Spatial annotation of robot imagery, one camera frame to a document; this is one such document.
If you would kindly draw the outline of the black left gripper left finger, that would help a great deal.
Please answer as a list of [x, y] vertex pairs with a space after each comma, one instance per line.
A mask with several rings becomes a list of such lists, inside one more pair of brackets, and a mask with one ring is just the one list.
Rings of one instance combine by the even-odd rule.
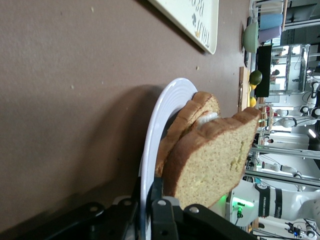
[[140, 178], [131, 196], [120, 196], [106, 208], [89, 202], [18, 236], [17, 240], [137, 240]]

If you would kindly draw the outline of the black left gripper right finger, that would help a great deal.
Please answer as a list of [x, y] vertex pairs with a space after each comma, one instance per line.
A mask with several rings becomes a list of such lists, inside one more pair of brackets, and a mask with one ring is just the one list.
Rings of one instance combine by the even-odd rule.
[[165, 196], [163, 180], [150, 189], [152, 240], [251, 240], [253, 236], [200, 204], [184, 209], [178, 199]]

